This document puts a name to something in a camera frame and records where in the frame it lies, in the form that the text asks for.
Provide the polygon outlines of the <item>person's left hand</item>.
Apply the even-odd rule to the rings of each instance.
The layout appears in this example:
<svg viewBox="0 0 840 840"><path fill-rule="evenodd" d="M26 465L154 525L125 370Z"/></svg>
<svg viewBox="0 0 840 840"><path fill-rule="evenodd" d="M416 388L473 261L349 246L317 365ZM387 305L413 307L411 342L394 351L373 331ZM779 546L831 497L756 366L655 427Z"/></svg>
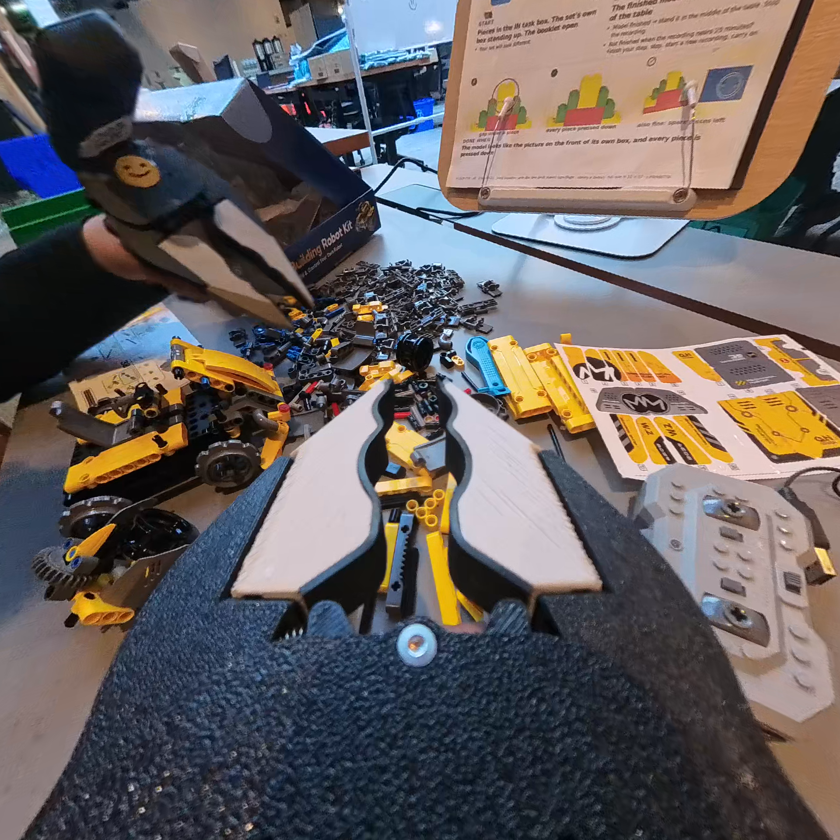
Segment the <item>person's left hand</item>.
<svg viewBox="0 0 840 840"><path fill-rule="evenodd" d="M132 255L107 227L104 216L87 219L81 226L80 236L88 255L100 269L123 280L165 288L172 293L178 289L189 291L178 277L162 273Z"/></svg>

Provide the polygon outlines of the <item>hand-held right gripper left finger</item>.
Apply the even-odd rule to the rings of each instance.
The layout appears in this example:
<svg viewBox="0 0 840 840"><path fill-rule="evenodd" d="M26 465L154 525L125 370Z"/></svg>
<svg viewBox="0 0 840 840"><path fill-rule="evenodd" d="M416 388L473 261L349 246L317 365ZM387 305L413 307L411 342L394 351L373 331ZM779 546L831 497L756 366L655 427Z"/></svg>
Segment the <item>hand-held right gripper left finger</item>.
<svg viewBox="0 0 840 840"><path fill-rule="evenodd" d="M335 602L346 613L378 591L386 567L375 483L388 463L393 383L379 381L298 447L250 540L233 597Z"/></svg>

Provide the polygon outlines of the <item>yellow grey wheel assembly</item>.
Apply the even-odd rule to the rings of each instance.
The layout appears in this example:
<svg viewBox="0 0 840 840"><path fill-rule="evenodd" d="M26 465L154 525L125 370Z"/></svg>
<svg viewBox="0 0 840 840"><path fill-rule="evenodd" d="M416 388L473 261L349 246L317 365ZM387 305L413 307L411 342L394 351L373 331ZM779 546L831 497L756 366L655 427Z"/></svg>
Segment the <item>yellow grey wheel assembly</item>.
<svg viewBox="0 0 840 840"><path fill-rule="evenodd" d="M199 529L153 502L94 497L65 511L59 544L37 552L31 569L44 598L68 602L64 625L127 631Z"/></svg>

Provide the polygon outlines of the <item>dark blue cardboard box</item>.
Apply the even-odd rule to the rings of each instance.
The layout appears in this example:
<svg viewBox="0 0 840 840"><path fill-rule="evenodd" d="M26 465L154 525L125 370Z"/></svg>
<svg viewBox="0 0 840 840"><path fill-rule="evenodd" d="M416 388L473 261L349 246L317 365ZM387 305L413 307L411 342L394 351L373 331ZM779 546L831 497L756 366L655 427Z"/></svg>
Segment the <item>dark blue cardboard box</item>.
<svg viewBox="0 0 840 840"><path fill-rule="evenodd" d="M230 184L308 287L381 225L361 177L245 79L142 88L133 116L137 136L183 152Z"/></svg>

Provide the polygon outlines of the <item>blue plastic bin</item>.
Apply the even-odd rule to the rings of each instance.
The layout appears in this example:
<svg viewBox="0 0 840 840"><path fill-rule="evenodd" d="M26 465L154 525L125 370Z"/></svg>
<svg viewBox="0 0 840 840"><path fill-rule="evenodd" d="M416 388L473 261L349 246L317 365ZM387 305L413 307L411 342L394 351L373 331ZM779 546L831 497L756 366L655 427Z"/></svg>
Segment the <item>blue plastic bin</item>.
<svg viewBox="0 0 840 840"><path fill-rule="evenodd" d="M62 162L45 133L2 140L1 158L12 178L41 199L82 188L76 174Z"/></svg>

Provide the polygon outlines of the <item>grey desk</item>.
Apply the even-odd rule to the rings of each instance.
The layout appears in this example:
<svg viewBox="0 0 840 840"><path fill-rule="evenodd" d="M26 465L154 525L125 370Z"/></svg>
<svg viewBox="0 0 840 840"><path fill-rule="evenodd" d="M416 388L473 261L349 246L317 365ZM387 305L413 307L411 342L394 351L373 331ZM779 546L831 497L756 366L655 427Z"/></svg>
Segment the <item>grey desk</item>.
<svg viewBox="0 0 840 840"><path fill-rule="evenodd" d="M574 340L667 348L785 333L838 364L838 258L688 228L645 259L622 260L508 242L494 216L436 224L408 213L438 193L436 178L396 170L380 201L381 230L358 259L441 263L503 294L495 334L528 344ZM50 404L63 374L17 407L2 467L2 838L20 838L65 768L100 684L127 634L64 625L30 570L54 543L60 481L72 443Z"/></svg>

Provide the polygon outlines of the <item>instruction sheet on wooden stand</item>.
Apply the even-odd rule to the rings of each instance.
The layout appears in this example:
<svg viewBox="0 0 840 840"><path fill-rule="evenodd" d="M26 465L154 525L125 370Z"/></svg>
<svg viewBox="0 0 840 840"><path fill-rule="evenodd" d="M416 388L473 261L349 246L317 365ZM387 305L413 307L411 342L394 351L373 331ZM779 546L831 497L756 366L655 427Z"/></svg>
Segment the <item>instruction sheet on wooden stand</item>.
<svg viewBox="0 0 840 840"><path fill-rule="evenodd" d="M439 157L465 211L711 220L792 173L838 2L458 2Z"/></svg>

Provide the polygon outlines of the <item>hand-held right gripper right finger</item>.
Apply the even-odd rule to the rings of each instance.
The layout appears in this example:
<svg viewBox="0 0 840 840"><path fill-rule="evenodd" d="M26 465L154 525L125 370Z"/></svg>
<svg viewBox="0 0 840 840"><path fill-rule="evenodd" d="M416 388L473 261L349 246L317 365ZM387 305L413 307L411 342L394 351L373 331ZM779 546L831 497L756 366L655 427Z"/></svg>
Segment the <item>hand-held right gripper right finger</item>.
<svg viewBox="0 0 840 840"><path fill-rule="evenodd" d="M516 600L600 592L601 576L552 483L539 447L451 381L440 382L445 460L456 489L448 567L484 612Z"/></svg>

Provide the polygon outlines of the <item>grey toy battery box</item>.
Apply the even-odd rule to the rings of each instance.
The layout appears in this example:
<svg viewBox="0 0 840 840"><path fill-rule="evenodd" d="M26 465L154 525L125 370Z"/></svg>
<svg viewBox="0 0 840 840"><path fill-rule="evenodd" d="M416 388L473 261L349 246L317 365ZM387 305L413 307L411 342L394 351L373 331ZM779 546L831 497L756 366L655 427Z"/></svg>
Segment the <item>grey toy battery box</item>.
<svg viewBox="0 0 840 840"><path fill-rule="evenodd" d="M633 519L695 598L762 729L801 739L835 702L811 617L805 562L816 557L803 514L770 486L670 465L646 478Z"/></svg>

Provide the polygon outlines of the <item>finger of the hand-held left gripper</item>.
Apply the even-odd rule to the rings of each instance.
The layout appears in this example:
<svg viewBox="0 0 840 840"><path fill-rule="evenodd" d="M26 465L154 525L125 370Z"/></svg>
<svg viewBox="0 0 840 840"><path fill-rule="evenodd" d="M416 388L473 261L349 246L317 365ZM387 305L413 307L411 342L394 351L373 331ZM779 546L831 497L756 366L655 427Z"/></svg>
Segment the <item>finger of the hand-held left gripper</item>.
<svg viewBox="0 0 840 840"><path fill-rule="evenodd" d="M158 267L179 275L221 306L287 326L279 309L282 298L299 301L299 276L275 240L164 240L155 250Z"/></svg>
<svg viewBox="0 0 840 840"><path fill-rule="evenodd" d="M252 212L229 195L209 195L207 211L226 269L207 282L211 299L242 312L278 312L282 298L313 307L312 294L284 248Z"/></svg>

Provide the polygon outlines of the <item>pile of toy parts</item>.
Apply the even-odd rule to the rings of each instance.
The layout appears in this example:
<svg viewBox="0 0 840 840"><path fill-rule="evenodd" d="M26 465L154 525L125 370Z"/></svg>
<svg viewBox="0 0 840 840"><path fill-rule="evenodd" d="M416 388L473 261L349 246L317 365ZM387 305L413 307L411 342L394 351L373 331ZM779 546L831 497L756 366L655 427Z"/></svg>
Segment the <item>pile of toy parts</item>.
<svg viewBox="0 0 840 840"><path fill-rule="evenodd" d="M457 593L460 591L455 588L449 572L448 539L449 509L456 481L446 466L445 425L440 419L440 382L451 381L443 379L430 383L425 374L435 350L434 338L449 328L449 317L467 314L459 306L459 293L463 286L464 282L458 274L441 266L413 268L409 262L403 261L385 268L369 264L354 266L331 280L326 294L328 302L345 304L344 327L350 326L350 304L355 306L354 314L362 318L356 323L356 331L359 333L362 328L372 328L376 350L384 349L380 342L382 334L387 339L394 339L385 368L360 374L363 383L369 386L360 398L377 382L393 383L393 424L385 435L389 460L374 486L384 523L386 567L383 581L387 583L388 595L395 597L395 604L389 605L388 610L404 614L401 603L406 590L406 548L416 525L421 523L428 530L427 548L433 562L436 585L450 583L454 622L459 619ZM561 462L551 451L540 450L540 453L549 477L596 567L594 549L586 545L583 534L582 515L574 512L575 500L561 489ZM291 461L278 468L268 501L256 513L254 526L238 553L228 591L237 602L284 602L307 615L312 609L306 612L294 602L233 597L233 581L243 555L290 465Z"/></svg>

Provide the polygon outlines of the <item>blue brick separator tool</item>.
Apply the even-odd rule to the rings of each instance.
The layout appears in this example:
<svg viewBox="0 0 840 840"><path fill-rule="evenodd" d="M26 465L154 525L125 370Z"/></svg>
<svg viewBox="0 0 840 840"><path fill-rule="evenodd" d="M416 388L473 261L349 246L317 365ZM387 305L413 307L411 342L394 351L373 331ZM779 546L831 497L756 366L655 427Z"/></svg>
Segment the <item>blue brick separator tool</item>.
<svg viewBox="0 0 840 840"><path fill-rule="evenodd" d="M494 397L511 395L511 390L493 359L487 339L480 335L470 338L465 346L465 357L467 362L478 370L484 381L483 386L474 387L475 392Z"/></svg>

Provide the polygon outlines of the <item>yellow black sticker sheet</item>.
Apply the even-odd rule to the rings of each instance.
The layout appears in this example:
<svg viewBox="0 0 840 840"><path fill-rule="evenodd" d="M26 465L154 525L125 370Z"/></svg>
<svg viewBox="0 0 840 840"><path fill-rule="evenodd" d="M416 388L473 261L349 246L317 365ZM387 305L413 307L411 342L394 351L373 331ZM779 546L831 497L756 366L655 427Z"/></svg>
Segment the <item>yellow black sticker sheet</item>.
<svg viewBox="0 0 840 840"><path fill-rule="evenodd" d="M618 473L766 480L839 467L839 373L782 333L659 349L557 343Z"/></svg>

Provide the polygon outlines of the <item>green box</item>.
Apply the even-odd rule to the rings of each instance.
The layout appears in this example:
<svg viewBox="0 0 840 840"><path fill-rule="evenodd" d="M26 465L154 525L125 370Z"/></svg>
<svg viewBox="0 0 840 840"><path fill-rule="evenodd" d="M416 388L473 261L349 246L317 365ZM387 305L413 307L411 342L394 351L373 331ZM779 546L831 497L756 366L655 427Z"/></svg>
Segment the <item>green box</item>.
<svg viewBox="0 0 840 840"><path fill-rule="evenodd" d="M55 228L86 221L99 210L88 200L83 189L32 203L12 206L2 211L2 218L17 247L25 245Z"/></svg>

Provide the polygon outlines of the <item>yellow black toy vehicle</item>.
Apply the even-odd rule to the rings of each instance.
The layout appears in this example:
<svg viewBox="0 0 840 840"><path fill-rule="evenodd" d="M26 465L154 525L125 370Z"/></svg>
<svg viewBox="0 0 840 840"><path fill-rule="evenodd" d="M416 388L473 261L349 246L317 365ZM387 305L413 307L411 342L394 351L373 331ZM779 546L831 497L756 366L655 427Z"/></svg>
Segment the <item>yellow black toy vehicle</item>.
<svg viewBox="0 0 840 840"><path fill-rule="evenodd" d="M242 490L281 456L292 410L271 369L171 340L170 379L92 401L53 402L58 428L75 439L63 485L66 508L98 497L141 501L197 485Z"/></svg>

